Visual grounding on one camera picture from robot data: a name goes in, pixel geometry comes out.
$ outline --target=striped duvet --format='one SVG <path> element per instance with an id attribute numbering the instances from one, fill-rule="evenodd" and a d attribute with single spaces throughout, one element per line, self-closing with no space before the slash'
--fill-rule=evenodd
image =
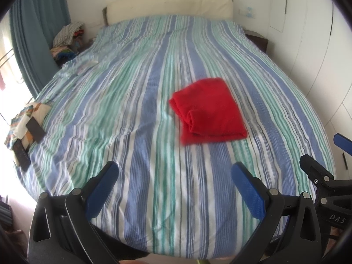
<path id="1" fill-rule="evenodd" d="M 182 146 L 173 92 L 221 77 L 245 140 Z M 257 222 L 231 181 L 243 162 L 283 194 L 314 194 L 303 154 L 334 172 L 323 127 L 289 78 L 231 21 L 154 16 L 102 29 L 38 96 L 52 110 L 20 179 L 34 199 L 82 187 L 108 160 L 120 176 L 92 222 L 140 250 L 188 258 L 237 253 Z"/>

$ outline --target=white headboard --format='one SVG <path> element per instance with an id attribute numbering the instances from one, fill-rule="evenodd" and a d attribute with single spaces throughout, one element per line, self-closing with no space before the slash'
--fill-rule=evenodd
<path id="1" fill-rule="evenodd" d="M 152 15 L 202 16 L 233 19 L 232 0 L 116 0 L 103 10 L 105 24 Z"/>

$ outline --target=white wardrobe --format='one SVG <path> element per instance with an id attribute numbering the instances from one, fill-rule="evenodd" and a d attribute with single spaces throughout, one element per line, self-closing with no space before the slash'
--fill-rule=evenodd
<path id="1" fill-rule="evenodd" d="M 352 139 L 352 31 L 331 0 L 271 0 L 268 55 L 311 102 L 328 134 L 337 178 L 352 178 L 352 157 L 332 138 Z"/>

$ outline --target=black clamp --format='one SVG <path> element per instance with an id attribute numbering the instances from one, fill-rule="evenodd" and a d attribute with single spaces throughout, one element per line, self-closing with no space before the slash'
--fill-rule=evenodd
<path id="1" fill-rule="evenodd" d="M 313 264 L 321 259 L 321 237 L 313 200 L 308 192 L 282 195 L 253 177 L 242 163 L 232 167 L 232 179 L 253 217 L 261 220 L 231 264 Z M 269 258 L 262 259 L 282 216 L 285 230 Z"/>
<path id="2" fill-rule="evenodd" d="M 119 263 L 89 222 L 99 214 L 118 173 L 117 164 L 109 161 L 82 189 L 55 197 L 41 193 L 29 234 L 29 263 Z"/>
<path id="3" fill-rule="evenodd" d="M 335 181 L 322 165 L 309 155 L 300 159 L 300 167 L 316 186 L 316 212 L 330 226 L 346 229 L 352 217 L 352 180 Z"/>

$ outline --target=towel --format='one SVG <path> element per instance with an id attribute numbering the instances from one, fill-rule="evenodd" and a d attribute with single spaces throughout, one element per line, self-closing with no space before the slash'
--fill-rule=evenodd
<path id="1" fill-rule="evenodd" d="M 196 81 L 169 100 L 182 121 L 181 142 L 224 142 L 247 138 L 240 110 L 221 78 Z"/>

